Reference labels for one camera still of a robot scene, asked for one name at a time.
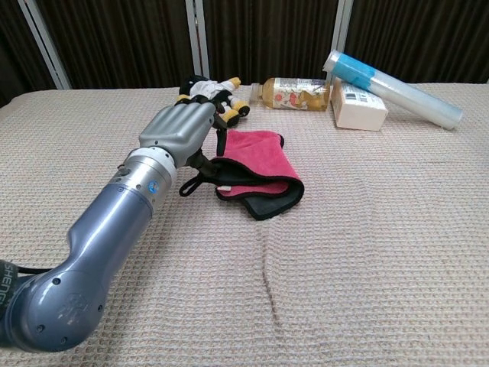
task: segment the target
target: robotic hand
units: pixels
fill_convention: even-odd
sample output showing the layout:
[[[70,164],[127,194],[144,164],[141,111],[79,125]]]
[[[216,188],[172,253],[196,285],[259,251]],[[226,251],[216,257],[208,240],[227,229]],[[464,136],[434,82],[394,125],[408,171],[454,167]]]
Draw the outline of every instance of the robotic hand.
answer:
[[[0,307],[0,346],[57,352],[92,334],[111,279],[175,183],[176,169],[212,169],[201,151],[212,126],[223,128],[225,123],[211,102],[162,109],[141,133],[141,147],[128,155],[68,231],[65,262],[15,281],[14,265],[0,261],[11,287],[3,315]]]

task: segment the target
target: pink towel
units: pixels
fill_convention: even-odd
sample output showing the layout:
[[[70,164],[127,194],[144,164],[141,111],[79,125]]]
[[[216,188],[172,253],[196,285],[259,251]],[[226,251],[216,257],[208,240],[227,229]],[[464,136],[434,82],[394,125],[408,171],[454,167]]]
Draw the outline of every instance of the pink towel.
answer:
[[[304,185],[284,154],[283,138],[275,132],[227,134],[224,153],[211,160],[212,177],[199,174],[180,189],[190,195],[202,182],[215,184],[221,200],[237,200],[257,220],[269,219],[296,205]]]

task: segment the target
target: curtain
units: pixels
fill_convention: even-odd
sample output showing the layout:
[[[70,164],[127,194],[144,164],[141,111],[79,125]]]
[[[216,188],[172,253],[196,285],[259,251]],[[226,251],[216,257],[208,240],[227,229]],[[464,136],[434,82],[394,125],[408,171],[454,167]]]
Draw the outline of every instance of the curtain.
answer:
[[[184,0],[37,0],[72,87],[179,86],[193,73]]]
[[[0,2],[0,107],[54,82],[17,0]]]
[[[338,0],[203,3],[212,79],[325,78]]]
[[[487,0],[355,0],[345,52],[408,83],[486,83]]]

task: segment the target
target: bed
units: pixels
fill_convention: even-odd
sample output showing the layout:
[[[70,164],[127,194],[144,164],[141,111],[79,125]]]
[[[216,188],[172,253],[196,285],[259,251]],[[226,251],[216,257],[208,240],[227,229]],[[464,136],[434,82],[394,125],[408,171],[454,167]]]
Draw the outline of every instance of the bed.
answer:
[[[419,84],[446,131],[386,102],[380,132],[252,104],[285,140],[298,205],[256,221],[178,172],[112,282],[97,330],[0,365],[489,365],[489,85]],[[236,94],[249,99],[251,88]],[[0,109],[0,258],[52,267],[66,232],[176,88],[28,93]],[[214,134],[203,150],[215,151]]]

